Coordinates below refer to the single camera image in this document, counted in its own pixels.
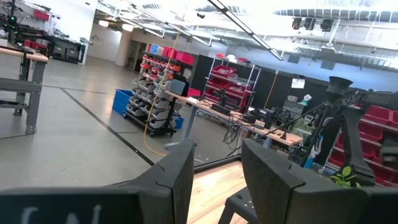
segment concrete floor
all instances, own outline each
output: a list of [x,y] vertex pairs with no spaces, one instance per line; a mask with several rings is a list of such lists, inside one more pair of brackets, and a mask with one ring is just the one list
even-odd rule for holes
[[[0,55],[0,77],[17,78],[19,59]],[[106,126],[151,161],[158,156],[145,146],[143,129],[112,110],[115,89],[130,89],[136,74],[97,58],[85,66],[51,60],[45,69],[37,133],[23,136],[25,116],[15,117],[0,109],[0,190],[13,187],[102,186],[133,179],[150,165],[112,134]],[[1,99],[15,93],[0,91]],[[188,118],[189,109],[180,114]],[[181,131],[170,136],[146,137],[148,145],[166,154],[163,145],[178,141]],[[199,142],[196,164],[220,159],[231,152],[222,143],[226,128],[197,116],[190,137]]]

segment ceiling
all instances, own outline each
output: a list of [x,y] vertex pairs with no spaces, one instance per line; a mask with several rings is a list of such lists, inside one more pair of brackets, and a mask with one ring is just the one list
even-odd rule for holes
[[[378,20],[378,18],[385,18],[386,15],[387,18],[389,16],[398,18],[398,14],[387,10],[391,8],[398,10],[398,2],[309,0],[303,3],[280,0],[272,1],[275,4],[270,4],[271,1],[246,0],[243,4],[242,1],[221,0],[267,44],[286,54],[360,67],[398,69],[398,41],[395,39],[398,35],[398,23]],[[157,18],[134,9],[131,3],[143,8],[149,14],[156,15]],[[154,31],[163,29],[165,35],[175,35],[177,30],[160,21],[165,20],[170,24],[182,26],[183,30],[189,31],[203,42],[209,42],[212,39],[213,42],[221,42],[225,45],[234,44],[248,49],[264,49],[206,0],[101,0],[98,5],[100,10],[97,10],[95,20],[109,21],[110,29],[121,30],[121,26],[125,24],[120,19],[123,17],[141,25],[151,24],[150,28]],[[306,30],[303,23],[299,30],[293,30],[293,18],[299,15],[294,14],[293,17],[290,14],[297,12],[298,9],[301,9],[298,12],[308,12],[311,9],[316,12],[314,13],[316,17],[314,30]],[[336,17],[341,16],[339,11],[342,10],[348,10],[349,14],[355,13],[352,17]],[[324,19],[329,18],[334,19],[331,31],[322,32],[320,24]],[[327,44],[329,48],[334,48],[334,51],[325,50]]]

